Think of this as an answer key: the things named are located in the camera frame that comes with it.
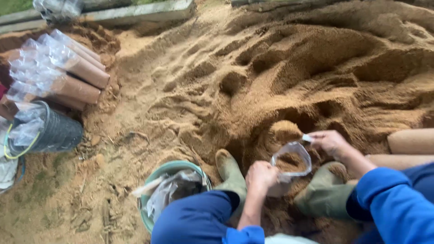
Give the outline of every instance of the blue sleeve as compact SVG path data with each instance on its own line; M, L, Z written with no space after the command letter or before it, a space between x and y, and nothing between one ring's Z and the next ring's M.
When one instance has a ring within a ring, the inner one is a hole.
M358 182L357 193L386 244L434 242L434 204L415 191L403 173L371 170Z
M222 242L223 244L264 244L265 234L264 230L256 225L244 227L240 231L228 228Z

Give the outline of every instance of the black bucket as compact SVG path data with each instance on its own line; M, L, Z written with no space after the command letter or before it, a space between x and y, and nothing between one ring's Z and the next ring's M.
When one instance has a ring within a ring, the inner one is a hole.
M64 152L74 149L82 139L82 125L78 121L51 110L46 102L36 101L34 103L44 106L46 113L41 116L44 126L39 130L39 136L28 152ZM20 120L14 119L12 128L20 124ZM9 138L7 140L12 156L27 150L27 147L15 146L13 140Z

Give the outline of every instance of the green bucket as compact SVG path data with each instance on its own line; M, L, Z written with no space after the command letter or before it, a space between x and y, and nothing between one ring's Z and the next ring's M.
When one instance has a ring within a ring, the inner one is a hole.
M162 166L157 168L157 170L152 172L152 174L146 179L145 185L155 179L158 179L163 174L167 173L169 175L174 175L178 171L184 169L192 169L196 171L200 176L205 177L207 181L207 191L211 190L210 180L208 179L207 175L202 171L202 169L194 163L185 160L175 160L163 164ZM154 228L154 221L148 217L148 213L146 211L142 210L142 206L146 206L149 198L150 196L147 195L142 195L140 198L138 198L138 210L141 215L141 220L143 221L143 224L145 224L146 229L149 231L149 233L152 233L152 229Z

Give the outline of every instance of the yellow handle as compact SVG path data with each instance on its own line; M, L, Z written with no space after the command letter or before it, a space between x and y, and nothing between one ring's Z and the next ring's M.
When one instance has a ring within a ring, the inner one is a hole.
M9 129L7 130L6 135L5 135L5 137L4 137L4 146L3 146L3 147L4 147L4 155L5 155L8 159L17 159L17 158L23 156L26 152L28 152L28 151L30 150L30 148L33 146L33 144L35 144L36 140L38 139L40 132L38 132L38 134L37 134L36 137L33 139L33 142L30 143L30 145L29 145L28 148L26 148L24 151L22 151L22 152L21 152L20 154L18 154L17 156L9 156L9 155L7 154L7 152L6 152L6 147L7 147L7 139L8 139L8 137L9 137L9 133L10 133L10 130L11 130L11 129L12 129L12 124L10 124Z

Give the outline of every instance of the rubber boot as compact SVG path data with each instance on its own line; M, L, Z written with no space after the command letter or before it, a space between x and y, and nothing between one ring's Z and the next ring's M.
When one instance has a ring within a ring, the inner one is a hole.
M330 172L329 167L332 165L345 169L339 162L324 164L309 185L295 197L294 202L307 216L351 220L346 203L355 185L344 184L341 178Z
M216 153L216 164L223 183L214 188L220 191L232 191L240 197L240 204L232 214L236 218L243 211L246 202L247 186L243 174L232 155L225 149L220 149Z

